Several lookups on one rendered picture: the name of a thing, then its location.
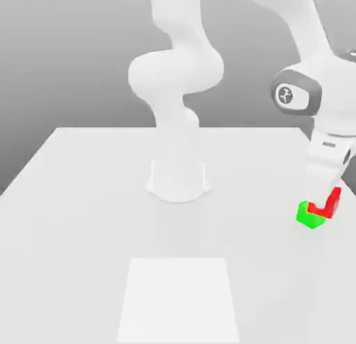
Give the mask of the small red cube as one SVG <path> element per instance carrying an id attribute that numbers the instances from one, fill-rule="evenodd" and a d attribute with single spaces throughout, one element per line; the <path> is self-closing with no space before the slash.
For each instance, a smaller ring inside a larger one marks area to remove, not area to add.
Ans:
<path id="1" fill-rule="evenodd" d="M 309 202 L 307 205 L 307 212 L 327 219 L 332 219 L 338 208 L 340 195 L 341 187 L 335 186 L 327 198 L 323 208 L 319 208 L 314 203 Z"/>

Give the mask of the small green cube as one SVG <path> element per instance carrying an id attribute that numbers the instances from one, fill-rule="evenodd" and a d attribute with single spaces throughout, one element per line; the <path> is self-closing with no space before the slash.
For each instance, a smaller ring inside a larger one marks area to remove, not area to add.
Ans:
<path id="1" fill-rule="evenodd" d="M 309 203 L 307 201 L 300 202 L 296 220 L 310 229 L 315 229 L 326 222 L 326 218 L 320 215 L 315 215 L 307 210 Z"/>

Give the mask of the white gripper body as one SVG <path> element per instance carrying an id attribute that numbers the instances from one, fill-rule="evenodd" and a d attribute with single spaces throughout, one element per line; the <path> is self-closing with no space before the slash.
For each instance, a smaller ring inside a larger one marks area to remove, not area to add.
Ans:
<path id="1" fill-rule="evenodd" d="M 356 154 L 356 136 L 341 136 L 314 129 L 307 148 L 310 162 L 341 167 Z"/>

